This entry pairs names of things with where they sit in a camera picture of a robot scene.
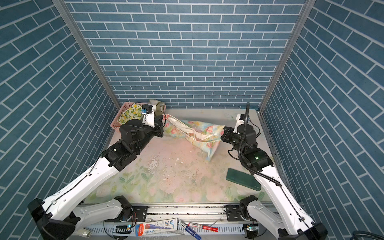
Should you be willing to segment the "pastel floral skirt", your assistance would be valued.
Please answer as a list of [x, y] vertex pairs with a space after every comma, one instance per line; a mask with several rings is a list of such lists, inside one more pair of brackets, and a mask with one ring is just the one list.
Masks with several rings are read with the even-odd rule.
[[200, 121], [179, 120], [166, 114], [164, 131], [173, 138], [184, 139], [202, 150], [210, 161], [219, 147], [224, 126]]

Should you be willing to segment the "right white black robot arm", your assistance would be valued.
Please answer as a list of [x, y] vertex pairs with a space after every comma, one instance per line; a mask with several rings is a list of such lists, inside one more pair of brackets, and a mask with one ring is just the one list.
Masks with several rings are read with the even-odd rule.
[[316, 223], [305, 212], [282, 181], [271, 158], [258, 148], [252, 126], [224, 127], [221, 140], [238, 152], [241, 165], [261, 184], [277, 210], [275, 214], [257, 197], [249, 196], [241, 200], [246, 218], [257, 220], [278, 240], [326, 239], [328, 230], [325, 225]]

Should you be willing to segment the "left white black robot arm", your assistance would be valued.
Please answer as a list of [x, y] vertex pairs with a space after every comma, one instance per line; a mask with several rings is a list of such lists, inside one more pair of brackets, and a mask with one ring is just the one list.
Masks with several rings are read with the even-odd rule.
[[133, 207], [124, 196], [101, 204], [81, 205], [81, 202], [110, 177], [120, 173], [144, 150], [153, 137], [163, 137], [164, 117], [154, 124], [129, 120], [120, 127], [121, 139], [101, 153], [84, 173], [57, 193], [36, 198], [28, 209], [45, 240], [66, 240], [74, 232], [105, 220], [135, 222]]

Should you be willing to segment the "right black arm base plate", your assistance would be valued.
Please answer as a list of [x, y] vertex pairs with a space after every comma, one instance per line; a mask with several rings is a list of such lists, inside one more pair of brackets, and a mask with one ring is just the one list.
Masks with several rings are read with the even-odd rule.
[[262, 222], [263, 220], [266, 220], [266, 217], [263, 215], [263, 213], [258, 210], [256, 206], [251, 204], [247, 206], [243, 204], [225, 205], [223, 210], [227, 216], [228, 222]]

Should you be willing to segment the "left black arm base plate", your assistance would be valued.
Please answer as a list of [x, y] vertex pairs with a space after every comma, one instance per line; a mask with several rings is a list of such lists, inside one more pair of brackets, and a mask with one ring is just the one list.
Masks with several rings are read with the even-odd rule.
[[107, 223], [137, 223], [146, 220], [148, 206], [133, 206], [123, 208], [122, 212], [114, 219], [105, 220]]

